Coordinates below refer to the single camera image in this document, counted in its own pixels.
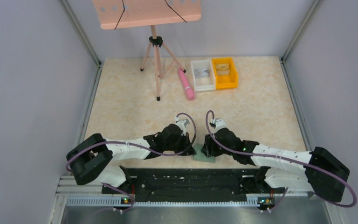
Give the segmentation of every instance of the tripod leg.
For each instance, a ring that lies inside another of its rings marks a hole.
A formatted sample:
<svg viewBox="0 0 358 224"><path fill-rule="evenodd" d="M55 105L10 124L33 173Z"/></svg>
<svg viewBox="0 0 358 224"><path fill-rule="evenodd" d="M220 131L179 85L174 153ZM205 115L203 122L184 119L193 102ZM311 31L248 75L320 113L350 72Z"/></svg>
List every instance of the tripod leg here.
<svg viewBox="0 0 358 224"><path fill-rule="evenodd" d="M156 92L157 92L157 101L160 101L160 86L158 85L158 46L153 46L154 48L154 70L155 70L155 78L156 78Z"/></svg>
<svg viewBox="0 0 358 224"><path fill-rule="evenodd" d="M145 57L143 58L143 62L142 62L142 66L141 66L141 71L143 71L143 69L145 68L145 64L146 64L147 56L149 55L150 47L151 47L151 42L149 42L149 45L147 45L146 55L145 55Z"/></svg>
<svg viewBox="0 0 358 224"><path fill-rule="evenodd" d="M157 47L157 66L158 66L158 77L163 78L163 66L161 65L160 49Z"/></svg>
<svg viewBox="0 0 358 224"><path fill-rule="evenodd" d="M167 45L165 43L163 43L163 47L166 49L166 51L168 52L168 54L172 57L172 59L176 62L176 64L178 64L178 66L180 67L180 69L182 69L183 72L186 72L186 69L183 68L183 66L180 64L180 62L178 61L178 59L175 57L175 55L173 55L173 53L171 52L171 50L169 50L169 48L167 47Z"/></svg>

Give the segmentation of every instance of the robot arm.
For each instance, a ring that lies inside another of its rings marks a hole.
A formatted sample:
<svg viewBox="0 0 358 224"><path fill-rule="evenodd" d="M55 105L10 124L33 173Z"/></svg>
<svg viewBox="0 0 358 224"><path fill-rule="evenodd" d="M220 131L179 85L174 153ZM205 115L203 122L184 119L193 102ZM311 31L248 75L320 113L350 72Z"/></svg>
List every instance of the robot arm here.
<svg viewBox="0 0 358 224"><path fill-rule="evenodd" d="M214 128L213 135L215 139L234 151L276 155L275 158L271 158L235 154L222 149L209 134L205 136L202 152L206 156L228 154L241 164L261 167L255 177L246 183L247 186L255 186L255 188L265 192L279 187L308 190L316 192L325 200L332 202L341 201L345 186L338 180L317 170L280 159L280 157L286 157L314 165L347 181L349 169L326 149L316 147L313 152L292 152L272 148L256 141L239 139L226 127L226 124L221 119L214 119L210 124Z"/></svg>
<svg viewBox="0 0 358 224"><path fill-rule="evenodd" d="M119 187L125 182L129 184L131 178L124 167L109 166L111 160L146 160L158 157L164 151L174 151L180 155L194 154L186 133L189 124L188 119L177 119L175 124L170 124L163 131L135 140L109 140L96 133L71 150L66 158L68 162L72 160L70 168L78 185L104 182ZM159 154L150 153L147 148Z"/></svg>

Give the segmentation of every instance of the metal profile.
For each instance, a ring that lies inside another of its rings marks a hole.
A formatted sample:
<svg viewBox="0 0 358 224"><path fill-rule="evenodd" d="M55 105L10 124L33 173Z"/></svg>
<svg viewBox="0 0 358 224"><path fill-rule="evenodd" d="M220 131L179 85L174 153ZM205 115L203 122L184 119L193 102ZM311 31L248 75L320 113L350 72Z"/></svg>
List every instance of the metal profile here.
<svg viewBox="0 0 358 224"><path fill-rule="evenodd" d="M82 26L79 23L79 20L77 19L75 13L73 12L70 4L67 0L59 0L61 3L62 8L64 9L65 13L69 17L70 22L72 23L73 28L75 29L77 35L79 35L80 40L82 41L84 47L86 48L88 54L92 57L95 64L99 66L101 64L101 60L98 59L98 56L96 55L96 52L94 48L92 47L89 39L87 38L87 35L85 34Z"/></svg>
<svg viewBox="0 0 358 224"><path fill-rule="evenodd" d="M84 119L82 122L82 127L80 130L79 138L77 140L77 145L83 142L84 136L86 135L87 125L89 124L90 115L91 115L91 109L94 104L94 99L96 95L96 90L98 88L99 79L101 78L102 73L102 64L98 67L98 70L96 71L96 76L94 79L94 84L91 89L91 94L89 95L89 102L87 104L86 114L84 115Z"/></svg>
<svg viewBox="0 0 358 224"><path fill-rule="evenodd" d="M289 75L288 71L286 70L286 66L282 62L282 60L281 60L281 68L282 68L283 76L285 77L285 80L286 80L286 85L288 86L289 95L290 95L290 98L291 98L291 101L293 104L294 112L296 113L297 122L298 122L298 125L300 126L300 132L303 137L305 149L307 151L313 151L310 137L308 134L309 132L308 132L306 124L305 124L303 112L301 110L299 100L297 99L297 96L296 96L296 91L293 88L293 84L292 84L290 75Z"/></svg>
<svg viewBox="0 0 358 224"><path fill-rule="evenodd" d="M67 201L68 201L67 196L55 196L53 206L50 211L50 216L47 222L48 224L61 223Z"/></svg>
<svg viewBox="0 0 358 224"><path fill-rule="evenodd" d="M70 196L66 206L121 206L120 196ZM135 202L134 207L259 207L258 197L248 197L245 202Z"/></svg>
<svg viewBox="0 0 358 224"><path fill-rule="evenodd" d="M283 57L282 62L285 64L287 59L289 58L291 52L293 51L294 47L297 45L298 41L300 40L301 36L303 35L304 31L308 27L312 17L314 16L316 10L319 8L323 0L314 0L311 5L311 8L308 10L307 14L305 15L300 27L298 28L296 34L294 35L293 39L291 40L288 48L286 49Z"/></svg>

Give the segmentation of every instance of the yellow plastic bin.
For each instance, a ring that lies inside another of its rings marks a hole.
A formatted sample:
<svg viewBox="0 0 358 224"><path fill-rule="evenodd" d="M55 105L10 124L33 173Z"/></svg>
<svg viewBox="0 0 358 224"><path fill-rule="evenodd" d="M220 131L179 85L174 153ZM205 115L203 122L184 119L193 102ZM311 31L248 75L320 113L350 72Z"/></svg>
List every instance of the yellow plastic bin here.
<svg viewBox="0 0 358 224"><path fill-rule="evenodd" d="M238 73L231 57L212 58L213 71L216 77L216 89L236 88L238 86Z"/></svg>

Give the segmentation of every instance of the pink object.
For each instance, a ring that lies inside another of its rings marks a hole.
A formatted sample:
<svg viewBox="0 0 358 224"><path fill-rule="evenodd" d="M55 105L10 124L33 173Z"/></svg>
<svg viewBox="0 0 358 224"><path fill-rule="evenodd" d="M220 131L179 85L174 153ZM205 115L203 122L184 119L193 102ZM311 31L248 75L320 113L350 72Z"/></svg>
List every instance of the pink object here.
<svg viewBox="0 0 358 224"><path fill-rule="evenodd" d="M121 16L123 2L125 11ZM128 28L184 22L183 19L189 22L201 18L201 0L93 0L93 3L102 29L114 29L116 25L117 28Z"/></svg>
<svg viewBox="0 0 358 224"><path fill-rule="evenodd" d="M179 76L180 82L182 83L182 86L185 91L187 99L188 100L195 99L194 90L191 88L191 86L189 84L189 80L187 80L185 73L180 68L178 68L178 76Z"/></svg>

